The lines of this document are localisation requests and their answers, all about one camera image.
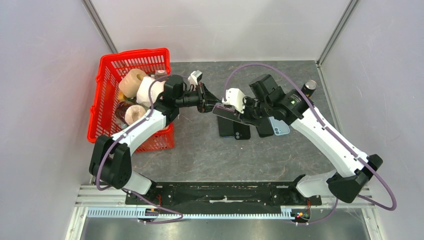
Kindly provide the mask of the black smartphone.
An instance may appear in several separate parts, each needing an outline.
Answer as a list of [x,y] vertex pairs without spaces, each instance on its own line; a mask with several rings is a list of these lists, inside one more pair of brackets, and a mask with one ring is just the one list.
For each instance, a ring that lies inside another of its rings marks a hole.
[[274,129],[270,123],[270,120],[268,118],[262,118],[261,123],[259,126],[256,126],[256,131],[258,133],[258,136],[260,138],[266,138],[273,136]]

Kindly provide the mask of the black phone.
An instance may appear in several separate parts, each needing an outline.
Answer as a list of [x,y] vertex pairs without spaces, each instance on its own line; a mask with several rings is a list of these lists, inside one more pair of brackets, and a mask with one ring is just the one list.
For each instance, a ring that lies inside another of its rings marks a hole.
[[251,130],[249,125],[239,122],[233,123],[234,138],[238,141],[249,140],[251,138]]

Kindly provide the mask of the blue smartphone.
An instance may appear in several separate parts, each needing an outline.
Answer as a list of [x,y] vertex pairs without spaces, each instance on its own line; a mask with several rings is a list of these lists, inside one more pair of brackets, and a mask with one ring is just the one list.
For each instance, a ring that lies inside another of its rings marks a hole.
[[232,120],[218,116],[217,125],[220,138],[231,138],[234,136],[234,124]]

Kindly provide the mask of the light blue phone case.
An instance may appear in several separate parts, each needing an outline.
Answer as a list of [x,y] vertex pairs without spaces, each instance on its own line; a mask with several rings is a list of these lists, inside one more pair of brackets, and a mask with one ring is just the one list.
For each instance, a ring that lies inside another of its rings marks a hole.
[[291,132],[290,127],[284,121],[277,120],[274,117],[269,117],[268,120],[275,136],[284,136]]

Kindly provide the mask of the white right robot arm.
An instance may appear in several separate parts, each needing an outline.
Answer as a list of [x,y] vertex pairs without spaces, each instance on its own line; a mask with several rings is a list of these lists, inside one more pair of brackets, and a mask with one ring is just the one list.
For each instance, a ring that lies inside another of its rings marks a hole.
[[318,175],[303,176],[288,191],[289,200],[300,205],[309,197],[332,194],[337,199],[352,203],[383,164],[377,154],[368,155],[342,136],[320,113],[308,97],[314,89],[302,87],[284,93],[269,74],[258,77],[250,85],[251,98],[239,93],[236,109],[248,123],[274,117],[304,135],[334,166],[334,170]]

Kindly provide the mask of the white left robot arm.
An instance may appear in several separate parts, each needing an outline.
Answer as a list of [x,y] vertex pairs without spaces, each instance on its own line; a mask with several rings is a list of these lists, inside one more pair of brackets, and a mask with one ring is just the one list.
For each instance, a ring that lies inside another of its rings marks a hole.
[[137,148],[158,131],[169,126],[179,115],[180,108],[199,107],[201,113],[212,111],[221,102],[206,91],[201,82],[202,72],[193,71],[188,77],[178,74],[159,78],[144,76],[138,89],[132,87],[137,100],[147,100],[149,111],[131,121],[128,127],[111,135],[100,135],[95,143],[89,164],[89,173],[95,177],[99,191],[108,188],[130,190],[144,204],[152,204],[157,191],[153,180],[132,169],[132,155]]

